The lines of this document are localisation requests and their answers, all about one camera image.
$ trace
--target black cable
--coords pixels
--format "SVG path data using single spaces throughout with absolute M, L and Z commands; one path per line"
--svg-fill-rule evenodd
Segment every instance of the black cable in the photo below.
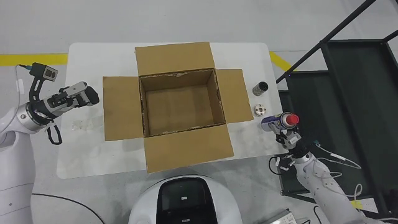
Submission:
M 268 168 L 269 168 L 269 170 L 273 173 L 273 174 L 275 174 L 275 175 L 282 175 L 281 173 L 276 173 L 276 172 L 274 172 L 272 169 L 271 169 L 271 160 L 272 159 L 277 159 L 277 157 L 271 157 L 269 160 L 268 160 Z
M 57 124 L 54 124 L 54 128 L 55 128 L 55 131 L 57 132 L 57 135 L 58 135 L 58 142 L 54 142 L 54 140 L 52 139 L 52 136 L 51 136 L 51 126 L 49 126 L 49 127 L 47 128 L 47 135 L 49 136 L 49 140 L 50 140 L 50 142 L 51 142 L 52 144 L 54 144 L 54 145 L 56 145 L 56 146 L 59 146 L 60 144 L 62 144 L 61 132 L 60 132 L 60 130 L 59 130 Z
M 57 195 L 46 195 L 46 194 L 38 194 L 38 193 L 32 193 L 32 195 L 40 195 L 40 196 L 43 196 L 43 197 L 53 197 L 53 198 L 59 198 L 59 199 L 62 199 L 62 200 L 67 200 L 67 201 L 70 201 L 70 202 L 74 202 L 76 204 L 79 204 L 79 205 L 87 208 L 89 211 L 91 211 L 93 214 L 95 214 L 95 216 L 101 221 L 102 224 L 105 224 L 105 222 L 101 219 L 101 217 L 96 212 L 94 212 L 94 210 L 92 210 L 91 208 L 87 207 L 86 205 L 84 205 L 84 204 L 82 204 L 80 202 L 77 202 L 75 200 L 72 200 L 72 199 L 69 199 L 69 198 L 65 198 L 65 197 L 59 197 Z
M 317 208 L 319 208 L 319 206 L 315 206 L 315 207 L 313 208 L 313 213 L 314 213 L 315 216 L 317 217 L 317 219 L 318 219 L 318 221 L 319 221 L 319 224 L 322 224 L 321 219 L 319 219 L 319 216 L 318 216 L 318 214 L 317 214 L 317 211 L 315 211 L 315 209 L 317 209 Z

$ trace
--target yellow floor line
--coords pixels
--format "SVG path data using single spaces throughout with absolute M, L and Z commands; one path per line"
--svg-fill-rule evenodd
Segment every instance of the yellow floor line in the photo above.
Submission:
M 0 54 L 0 66 L 15 66 L 17 64 L 32 65 L 34 62 L 46 65 L 67 64 L 68 54 Z
M 282 59 L 282 57 L 278 56 L 274 52 L 270 51 L 269 56 L 271 57 L 271 62 L 277 65 L 283 71 L 286 72 L 291 67 L 290 63 L 286 62 L 284 59 Z
M 291 64 L 274 52 L 269 52 L 271 61 L 283 71 L 288 70 Z M 46 65 L 62 65 L 68 63 L 68 54 L 0 54 L 0 66 L 15 66 L 17 64 L 32 65 L 38 62 Z

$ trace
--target stair step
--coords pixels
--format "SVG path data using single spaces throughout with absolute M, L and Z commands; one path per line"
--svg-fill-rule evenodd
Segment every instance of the stair step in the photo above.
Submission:
M 289 96 L 286 92 L 282 97 L 283 108 L 293 108 L 300 117 L 299 130 L 303 141 L 310 144 L 318 140 L 327 150 L 359 162 L 349 129 L 348 120 L 341 107 L 327 71 L 294 72 L 287 78 Z M 315 147 L 311 151 L 316 157 L 329 158 L 329 155 Z M 353 194 L 358 183 L 362 184 L 363 196 L 369 196 L 369 187 L 363 170 L 339 164 L 325 162 L 331 171 L 342 172 L 336 178 L 341 188 L 349 195 Z M 291 192 L 303 192 L 304 188 L 295 179 L 295 172 L 282 176 L 284 189 Z
M 333 40 L 322 53 L 376 188 L 398 189 L 398 66 L 389 45 Z

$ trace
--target box flap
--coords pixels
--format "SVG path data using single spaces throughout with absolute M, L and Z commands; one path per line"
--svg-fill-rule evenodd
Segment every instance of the box flap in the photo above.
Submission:
M 103 77 L 105 141 L 141 138 L 138 77 Z
M 248 92 L 241 69 L 217 70 L 217 81 L 220 88 L 225 121 L 235 123 L 253 119 Z
M 144 138 L 144 145 L 148 172 L 234 156 L 225 124 Z
M 138 75 L 214 68 L 208 42 L 136 48 Z

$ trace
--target cardboard box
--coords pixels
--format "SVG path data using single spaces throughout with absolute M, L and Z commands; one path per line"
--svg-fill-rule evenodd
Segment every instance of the cardboard box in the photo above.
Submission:
M 242 70 L 215 69 L 208 42 L 136 58 L 138 77 L 103 77 L 105 141 L 143 137 L 148 172 L 234 156 L 226 124 L 253 119 Z

